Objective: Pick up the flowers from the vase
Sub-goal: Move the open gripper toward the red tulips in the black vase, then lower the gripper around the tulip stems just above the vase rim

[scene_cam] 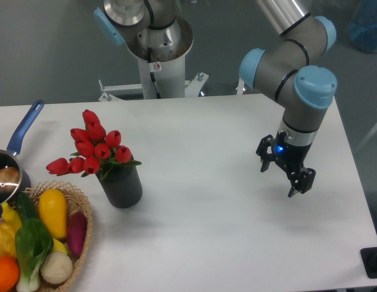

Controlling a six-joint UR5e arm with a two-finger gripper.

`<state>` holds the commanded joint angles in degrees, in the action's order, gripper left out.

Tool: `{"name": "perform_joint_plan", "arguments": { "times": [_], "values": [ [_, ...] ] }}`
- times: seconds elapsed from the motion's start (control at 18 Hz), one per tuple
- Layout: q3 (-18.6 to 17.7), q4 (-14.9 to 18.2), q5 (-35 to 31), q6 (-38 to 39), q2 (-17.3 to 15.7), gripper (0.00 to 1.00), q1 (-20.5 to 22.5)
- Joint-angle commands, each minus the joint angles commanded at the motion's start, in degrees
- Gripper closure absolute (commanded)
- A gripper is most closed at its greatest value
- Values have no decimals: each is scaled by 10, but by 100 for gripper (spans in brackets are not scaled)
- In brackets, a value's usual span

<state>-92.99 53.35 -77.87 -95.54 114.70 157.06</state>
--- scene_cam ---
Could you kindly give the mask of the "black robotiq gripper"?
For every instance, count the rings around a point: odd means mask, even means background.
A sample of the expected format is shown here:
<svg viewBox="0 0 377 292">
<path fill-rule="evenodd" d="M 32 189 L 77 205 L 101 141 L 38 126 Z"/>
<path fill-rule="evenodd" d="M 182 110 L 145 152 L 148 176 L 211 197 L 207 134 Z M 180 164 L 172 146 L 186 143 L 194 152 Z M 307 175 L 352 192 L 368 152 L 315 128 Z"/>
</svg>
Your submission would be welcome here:
<svg viewBox="0 0 377 292">
<path fill-rule="evenodd" d="M 275 139 L 272 135 L 265 136 L 259 142 L 256 154 L 260 157 L 261 173 L 265 172 L 274 160 L 276 165 L 286 173 L 291 183 L 287 196 L 291 198 L 297 193 L 304 194 L 311 189 L 316 171 L 304 167 L 304 161 L 311 145 L 292 145 L 286 142 L 286 138 L 285 131 L 278 133 Z"/>
</svg>

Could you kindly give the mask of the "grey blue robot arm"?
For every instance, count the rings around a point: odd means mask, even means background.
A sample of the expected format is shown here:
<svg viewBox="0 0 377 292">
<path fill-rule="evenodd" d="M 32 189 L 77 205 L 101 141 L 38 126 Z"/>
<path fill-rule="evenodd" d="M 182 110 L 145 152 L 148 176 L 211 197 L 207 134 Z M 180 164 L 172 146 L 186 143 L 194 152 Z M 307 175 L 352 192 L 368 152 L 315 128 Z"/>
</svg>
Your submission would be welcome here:
<svg viewBox="0 0 377 292">
<path fill-rule="evenodd" d="M 304 165 L 337 89 L 335 75 L 313 65 L 336 40 L 333 23 L 313 17 L 301 1 L 259 1 L 282 38 L 270 52 L 253 49 L 243 58 L 239 78 L 284 108 L 275 136 L 257 148 L 261 170 L 275 163 L 291 183 L 290 195 L 312 187 L 315 171 Z M 185 57 L 193 44 L 190 25 L 176 14 L 174 1 L 105 1 L 94 11 L 105 36 L 126 45 L 137 59 L 145 99 L 188 96 Z"/>
</svg>

